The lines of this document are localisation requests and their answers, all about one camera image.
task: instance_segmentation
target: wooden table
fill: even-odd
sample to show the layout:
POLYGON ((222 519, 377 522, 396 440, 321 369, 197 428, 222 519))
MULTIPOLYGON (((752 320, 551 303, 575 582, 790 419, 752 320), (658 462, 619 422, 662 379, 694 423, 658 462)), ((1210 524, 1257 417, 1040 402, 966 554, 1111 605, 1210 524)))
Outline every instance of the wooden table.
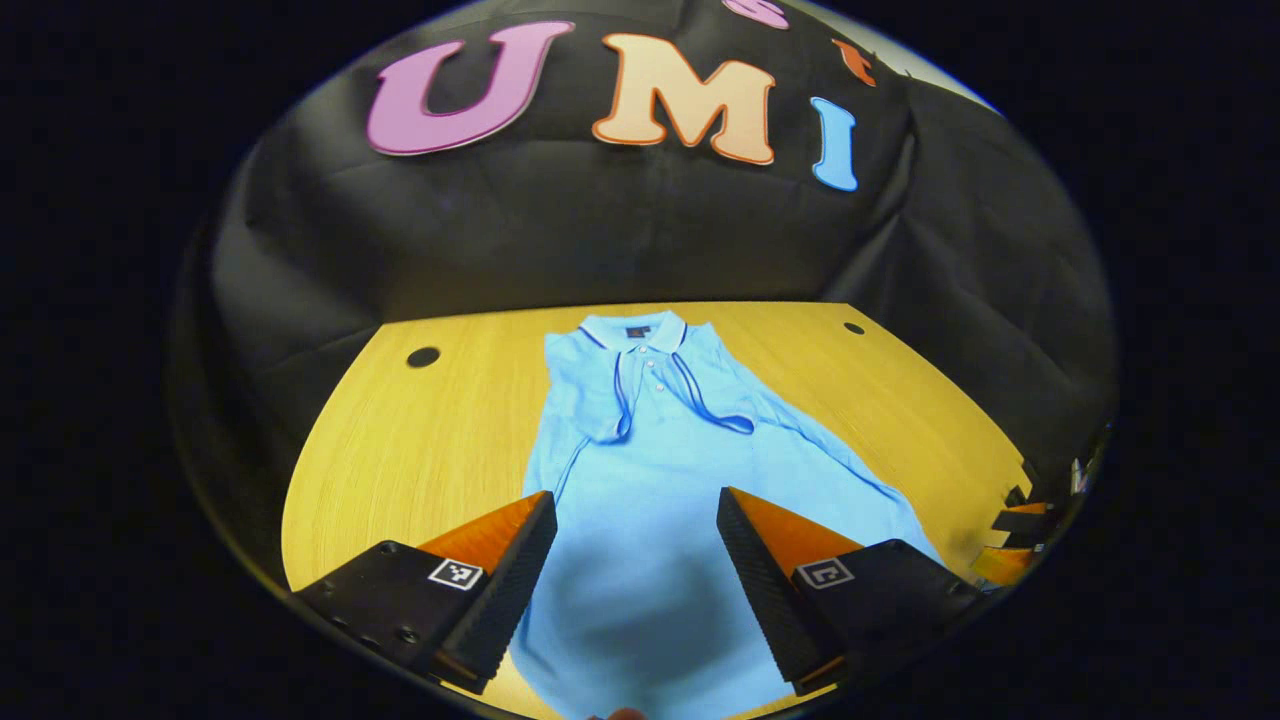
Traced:
MULTIPOLYGON (((691 325, 713 323, 760 380, 906 495, 943 562, 977 582, 969 564, 983 544, 1007 537, 989 529, 1005 497, 1015 486, 1029 495, 1030 483, 1018 450, 964 392, 849 305, 675 302, 486 313, 379 328, 334 388, 293 471, 282 528, 291 588, 378 541, 416 546, 518 500, 550 388, 544 334, 572 332, 589 314, 668 309, 691 325), (439 348, 439 359, 410 366, 406 359, 421 347, 439 348)), ((539 720, 558 717, 509 653, 480 700, 539 720)), ((778 698, 740 717, 797 702, 778 698)))

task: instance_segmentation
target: letter u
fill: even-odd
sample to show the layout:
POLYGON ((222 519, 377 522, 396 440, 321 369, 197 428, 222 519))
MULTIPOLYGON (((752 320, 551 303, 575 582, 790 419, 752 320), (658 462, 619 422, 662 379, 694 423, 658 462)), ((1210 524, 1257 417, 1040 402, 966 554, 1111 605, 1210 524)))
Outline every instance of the letter u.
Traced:
POLYGON ((489 36, 490 42, 503 46, 489 90, 479 102, 457 113, 431 113, 426 95, 440 63, 462 50, 463 41, 428 47, 392 63, 378 76, 383 85, 369 110, 369 143, 385 155, 424 155, 500 131, 534 99, 552 41, 572 29, 570 22, 540 22, 489 36))

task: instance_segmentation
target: light blue polo shirt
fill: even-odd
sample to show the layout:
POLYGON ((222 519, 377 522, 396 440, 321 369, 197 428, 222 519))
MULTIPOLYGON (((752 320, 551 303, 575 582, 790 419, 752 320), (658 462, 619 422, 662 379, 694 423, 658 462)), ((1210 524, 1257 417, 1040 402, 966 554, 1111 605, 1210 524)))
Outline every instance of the light blue polo shirt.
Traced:
POLYGON ((625 706, 724 717, 794 692, 716 528, 722 487, 941 562, 906 498, 710 324, 591 315, 545 348, 552 388, 525 495, 554 493, 559 530, 511 653, 566 720, 625 706))

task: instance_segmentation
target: blue letter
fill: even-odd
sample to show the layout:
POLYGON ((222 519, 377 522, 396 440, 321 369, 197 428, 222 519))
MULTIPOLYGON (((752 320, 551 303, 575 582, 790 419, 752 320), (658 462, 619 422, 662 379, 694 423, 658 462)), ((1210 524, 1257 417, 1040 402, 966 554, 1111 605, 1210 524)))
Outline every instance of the blue letter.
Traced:
POLYGON ((822 118, 822 160, 813 167, 813 177, 823 184, 852 192, 858 190, 854 177, 854 117, 840 105, 822 97, 809 102, 822 118))

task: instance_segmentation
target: letter m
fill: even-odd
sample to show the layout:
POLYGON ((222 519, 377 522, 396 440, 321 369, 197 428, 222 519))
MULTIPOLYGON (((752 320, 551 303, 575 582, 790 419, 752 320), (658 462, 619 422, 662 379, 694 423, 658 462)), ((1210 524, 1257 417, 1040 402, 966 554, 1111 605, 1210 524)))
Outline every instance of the letter m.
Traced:
POLYGON ((618 82, 613 111, 591 126, 591 133, 618 145, 658 145, 667 128, 654 120, 662 100, 680 141, 701 142, 716 118, 723 117, 712 147, 726 158, 768 165, 768 96, 773 76, 746 63, 727 60, 707 82, 675 45, 644 35, 614 33, 604 44, 618 51, 618 82))

